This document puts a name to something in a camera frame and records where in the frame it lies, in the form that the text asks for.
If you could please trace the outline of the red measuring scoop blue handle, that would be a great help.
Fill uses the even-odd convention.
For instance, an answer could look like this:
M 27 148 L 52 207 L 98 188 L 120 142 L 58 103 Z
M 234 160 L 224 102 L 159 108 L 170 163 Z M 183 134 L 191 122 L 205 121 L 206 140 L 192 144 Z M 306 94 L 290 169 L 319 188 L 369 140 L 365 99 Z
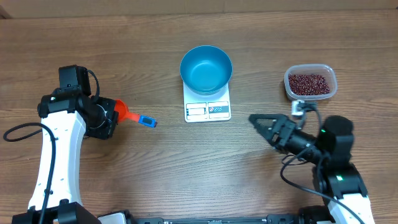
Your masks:
M 157 121 L 154 118 L 130 112 L 127 104 L 121 100 L 116 100 L 114 110 L 118 112 L 118 123 L 131 120 L 150 128 L 155 128 L 157 126 Z

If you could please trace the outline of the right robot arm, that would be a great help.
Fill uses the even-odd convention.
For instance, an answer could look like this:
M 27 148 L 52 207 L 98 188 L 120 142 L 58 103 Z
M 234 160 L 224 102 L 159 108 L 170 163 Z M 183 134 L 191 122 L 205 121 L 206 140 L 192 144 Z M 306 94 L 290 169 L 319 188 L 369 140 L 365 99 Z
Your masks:
M 351 160 L 353 123 L 342 116 L 329 116 L 316 136 L 283 114 L 252 114 L 249 121 L 279 153 L 291 161 L 312 163 L 313 189 L 287 184 L 318 195 L 323 205 L 301 208 L 296 215 L 268 215 L 268 223 L 374 223 L 368 190 Z

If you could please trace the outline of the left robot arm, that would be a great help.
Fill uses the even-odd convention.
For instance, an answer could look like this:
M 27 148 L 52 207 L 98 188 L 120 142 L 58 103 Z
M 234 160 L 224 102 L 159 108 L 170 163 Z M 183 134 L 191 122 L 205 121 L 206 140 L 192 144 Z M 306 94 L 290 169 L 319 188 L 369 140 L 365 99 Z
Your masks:
M 14 215 L 12 224 L 100 222 L 81 202 L 80 152 L 85 136 L 105 140 L 113 135 L 116 102 L 92 94 L 91 70 L 70 65 L 58 72 L 60 86 L 37 107 L 42 152 L 34 193 L 27 212 Z

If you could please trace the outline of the white kitchen scale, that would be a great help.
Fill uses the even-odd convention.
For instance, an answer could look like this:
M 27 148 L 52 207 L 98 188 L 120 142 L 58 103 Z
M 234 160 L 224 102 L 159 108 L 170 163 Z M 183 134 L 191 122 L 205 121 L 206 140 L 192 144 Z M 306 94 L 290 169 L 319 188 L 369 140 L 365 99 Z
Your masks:
M 229 86 L 212 95 L 195 93 L 183 84 L 184 119 L 187 123 L 229 121 L 231 103 Z

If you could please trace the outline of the blue bowl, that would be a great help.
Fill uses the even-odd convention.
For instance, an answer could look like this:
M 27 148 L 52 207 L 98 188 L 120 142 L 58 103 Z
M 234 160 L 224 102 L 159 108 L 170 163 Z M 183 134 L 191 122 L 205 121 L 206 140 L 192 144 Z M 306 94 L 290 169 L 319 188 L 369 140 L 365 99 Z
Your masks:
M 213 45 L 200 45 L 189 50 L 181 59 L 180 76 L 191 91 L 212 95 L 224 88 L 233 76 L 229 55 Z

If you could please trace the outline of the red adzuki beans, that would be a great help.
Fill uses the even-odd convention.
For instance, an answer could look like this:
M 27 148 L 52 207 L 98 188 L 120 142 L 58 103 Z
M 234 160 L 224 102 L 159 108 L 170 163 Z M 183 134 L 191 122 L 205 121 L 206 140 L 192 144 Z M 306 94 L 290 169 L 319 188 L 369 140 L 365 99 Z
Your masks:
M 289 76 L 289 87 L 296 95 L 325 95 L 330 93 L 326 78 L 317 74 L 293 74 Z

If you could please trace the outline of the clear plastic container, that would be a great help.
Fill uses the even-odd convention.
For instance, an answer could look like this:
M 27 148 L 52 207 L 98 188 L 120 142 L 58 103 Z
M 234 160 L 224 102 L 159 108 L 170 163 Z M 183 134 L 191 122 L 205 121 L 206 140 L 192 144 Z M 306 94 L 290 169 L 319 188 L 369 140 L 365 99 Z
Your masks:
M 330 87 L 330 93 L 325 95 L 296 95 L 289 87 L 289 76 L 293 74 L 317 74 L 322 75 L 326 78 L 326 82 Z M 331 98 L 338 89 L 338 83 L 334 70 L 325 64 L 303 64 L 294 65 L 290 67 L 284 75 L 285 91 L 290 100 L 305 100 L 305 101 L 317 101 Z

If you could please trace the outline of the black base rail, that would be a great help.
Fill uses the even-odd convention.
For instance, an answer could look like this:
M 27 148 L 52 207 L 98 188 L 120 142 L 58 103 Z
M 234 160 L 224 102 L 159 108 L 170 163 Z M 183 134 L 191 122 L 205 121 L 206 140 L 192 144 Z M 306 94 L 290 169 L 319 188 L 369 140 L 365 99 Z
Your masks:
M 118 211 L 98 217 L 102 224 L 305 224 L 312 221 L 294 214 L 271 214 L 266 217 L 233 218 L 134 218 L 128 211 Z

